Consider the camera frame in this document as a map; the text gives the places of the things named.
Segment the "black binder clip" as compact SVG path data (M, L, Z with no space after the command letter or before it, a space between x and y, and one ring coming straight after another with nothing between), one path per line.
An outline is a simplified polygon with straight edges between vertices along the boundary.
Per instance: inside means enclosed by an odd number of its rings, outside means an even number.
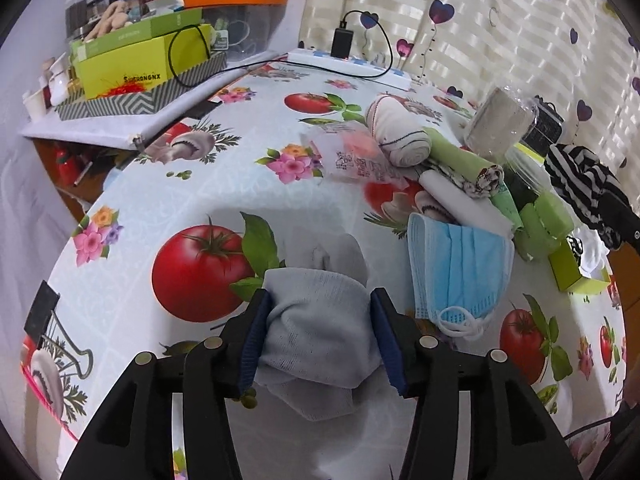
M40 344L40 340L46 332L59 299L60 295L47 281L40 283L24 325L26 335L29 336L36 346Z

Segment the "black power adapter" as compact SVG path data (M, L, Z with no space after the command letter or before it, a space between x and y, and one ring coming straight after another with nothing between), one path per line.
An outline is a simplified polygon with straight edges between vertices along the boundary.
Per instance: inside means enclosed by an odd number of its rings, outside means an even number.
M332 58L340 58L341 60L349 58L352 40L354 40L354 32L347 27L345 21L340 21L340 24L334 29L330 50Z

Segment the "small grey space heater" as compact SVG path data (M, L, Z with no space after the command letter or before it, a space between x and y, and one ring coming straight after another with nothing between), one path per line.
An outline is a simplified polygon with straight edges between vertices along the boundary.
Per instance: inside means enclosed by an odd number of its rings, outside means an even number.
M535 96L534 100L537 115L529 132L523 136L522 143L545 158L552 145L561 139L564 119L553 103L545 101L541 96Z

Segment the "fruit pattern tablecloth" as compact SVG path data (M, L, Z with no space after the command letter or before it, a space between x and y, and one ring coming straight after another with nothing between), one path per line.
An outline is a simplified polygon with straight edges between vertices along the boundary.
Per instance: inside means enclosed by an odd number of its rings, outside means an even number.
M264 66L198 104L107 187L55 263L49 285L58 303L41 349L24 357L32 388L61 427L59 467L137 353L182 349L242 312L230 297L191 321L188 310L158 302L152 265L182 229L231 231L250 251L233 263L240 278L259 278L309 234L350 234L369 285L384 287L399 310L412 309L406 223L426 204L418 177L408 174L405 188L334 181L303 141L313 126L362 116L382 91L311 68ZM462 347L515 356L572 438L582 470L593 468L627 371L613 286L566 294L548 261L516 259L484 335Z

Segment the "green lid plastic jar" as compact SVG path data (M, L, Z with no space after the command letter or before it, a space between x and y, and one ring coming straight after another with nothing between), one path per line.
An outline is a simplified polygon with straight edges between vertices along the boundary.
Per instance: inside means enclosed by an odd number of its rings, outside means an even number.
M525 261L547 258L574 230L575 222L564 200L542 192L520 211L523 227L514 235L515 248Z

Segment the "blue surgical face mask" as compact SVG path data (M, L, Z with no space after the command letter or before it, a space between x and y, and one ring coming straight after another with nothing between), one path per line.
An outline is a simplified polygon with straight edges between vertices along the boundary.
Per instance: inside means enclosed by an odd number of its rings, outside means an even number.
M450 338L480 338L509 286L513 243L423 214L409 217L407 236L416 317Z

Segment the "clear jar dark contents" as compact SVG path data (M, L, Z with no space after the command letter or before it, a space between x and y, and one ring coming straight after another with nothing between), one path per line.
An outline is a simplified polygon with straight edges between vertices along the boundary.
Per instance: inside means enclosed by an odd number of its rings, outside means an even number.
M535 203L541 194L552 191L549 176L544 168L517 146L512 146L506 151L502 168L504 183L518 210L522 210L526 204Z

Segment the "orange lid storage bin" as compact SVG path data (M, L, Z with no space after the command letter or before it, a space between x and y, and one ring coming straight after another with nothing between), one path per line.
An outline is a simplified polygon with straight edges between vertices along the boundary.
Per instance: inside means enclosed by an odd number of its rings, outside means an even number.
M265 52L280 25L288 0L182 0L187 9L202 10L202 20L215 29L213 46L241 61Z

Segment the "white power strip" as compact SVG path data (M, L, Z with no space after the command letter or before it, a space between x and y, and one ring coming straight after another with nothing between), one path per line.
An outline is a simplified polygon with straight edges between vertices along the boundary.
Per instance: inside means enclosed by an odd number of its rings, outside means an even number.
M378 67L361 58L334 58L328 52L296 48L286 55L290 63L320 68L332 74L341 74L360 79L372 79L386 86L408 91L412 79L403 70L393 67Z

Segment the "black white striped cloth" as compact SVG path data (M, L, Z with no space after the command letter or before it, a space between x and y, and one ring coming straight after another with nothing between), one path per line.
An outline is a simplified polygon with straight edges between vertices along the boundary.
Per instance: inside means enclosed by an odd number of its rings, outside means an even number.
M631 204L611 170L589 148L561 143L553 144L548 151L544 170L555 192L572 207L580 221L598 232L605 246L612 249L599 214L600 196L611 192L630 209Z

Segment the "green flat box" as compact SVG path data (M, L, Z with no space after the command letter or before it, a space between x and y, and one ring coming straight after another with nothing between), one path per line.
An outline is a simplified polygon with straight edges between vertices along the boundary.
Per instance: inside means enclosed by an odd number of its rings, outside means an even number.
M186 9L126 25L121 29L89 41L76 40L70 44L72 59L78 62L94 58L97 55L113 51L138 42L165 36L188 25L201 23L202 9Z

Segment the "clear packet orange earplugs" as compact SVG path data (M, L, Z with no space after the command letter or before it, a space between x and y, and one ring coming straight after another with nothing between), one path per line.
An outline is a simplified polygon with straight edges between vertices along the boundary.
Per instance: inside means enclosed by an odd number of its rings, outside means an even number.
M314 168L322 177L341 182L390 184L398 190L407 180L382 152L378 141L360 122L332 122L302 134Z

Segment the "white bandage cloth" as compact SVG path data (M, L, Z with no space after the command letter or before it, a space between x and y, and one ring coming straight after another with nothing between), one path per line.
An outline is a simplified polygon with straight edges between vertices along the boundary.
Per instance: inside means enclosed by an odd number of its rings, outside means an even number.
M374 140L395 167L419 166L431 154L430 137L393 96L378 96L367 110L366 123Z

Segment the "lime green shallow box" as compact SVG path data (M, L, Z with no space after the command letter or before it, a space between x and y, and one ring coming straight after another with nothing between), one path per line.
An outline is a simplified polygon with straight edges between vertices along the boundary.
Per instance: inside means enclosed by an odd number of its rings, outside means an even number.
M515 146L529 154L542 167L539 157L532 156L521 144ZM589 229L578 219L568 203L566 206L574 219L574 230L567 235L555 252L547 258L538 260L549 261L561 292L598 294L610 284L608 248L604 246L596 231Z

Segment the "white towel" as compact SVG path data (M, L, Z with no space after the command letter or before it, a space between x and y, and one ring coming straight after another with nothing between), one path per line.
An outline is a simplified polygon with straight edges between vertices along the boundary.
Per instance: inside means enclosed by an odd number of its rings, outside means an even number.
M488 198L472 198L466 195L435 170L422 172L419 183L462 226L474 226L508 240L513 237L514 224L498 211Z

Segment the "tall clear plastic bottle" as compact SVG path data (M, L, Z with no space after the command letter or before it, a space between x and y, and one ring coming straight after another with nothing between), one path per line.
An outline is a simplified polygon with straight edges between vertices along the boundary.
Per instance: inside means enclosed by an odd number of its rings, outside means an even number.
M518 88L493 86L465 130L464 144L475 154L492 162L504 155L536 122L536 101Z

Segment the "yellow green cardboard box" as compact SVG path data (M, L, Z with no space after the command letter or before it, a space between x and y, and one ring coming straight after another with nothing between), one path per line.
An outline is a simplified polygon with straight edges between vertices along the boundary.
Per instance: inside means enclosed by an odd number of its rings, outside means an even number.
M201 24L75 61L76 74L90 99L145 92L207 61L213 27Z

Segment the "grey sock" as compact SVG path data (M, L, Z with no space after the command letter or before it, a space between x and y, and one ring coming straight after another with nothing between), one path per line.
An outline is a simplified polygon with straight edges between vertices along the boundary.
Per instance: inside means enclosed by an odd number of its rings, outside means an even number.
M355 237L303 229L265 274L273 308L256 382L311 422L356 411L381 368L368 277Z

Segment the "cream heart pattern curtain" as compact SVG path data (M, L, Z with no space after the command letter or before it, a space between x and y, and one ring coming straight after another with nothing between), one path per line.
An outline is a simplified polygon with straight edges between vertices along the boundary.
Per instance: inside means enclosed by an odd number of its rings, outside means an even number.
M376 15L356 52L479 101L506 77L552 102L579 144L639 182L639 46L606 0L306 0L300 40L326 49L341 18Z

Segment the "green floral cloth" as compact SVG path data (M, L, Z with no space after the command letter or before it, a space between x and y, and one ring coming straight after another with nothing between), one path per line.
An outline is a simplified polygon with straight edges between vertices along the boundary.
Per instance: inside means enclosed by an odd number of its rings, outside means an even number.
M435 128L424 128L431 151L423 165L434 169L473 198L489 198L503 185L504 172L490 162L450 143Z

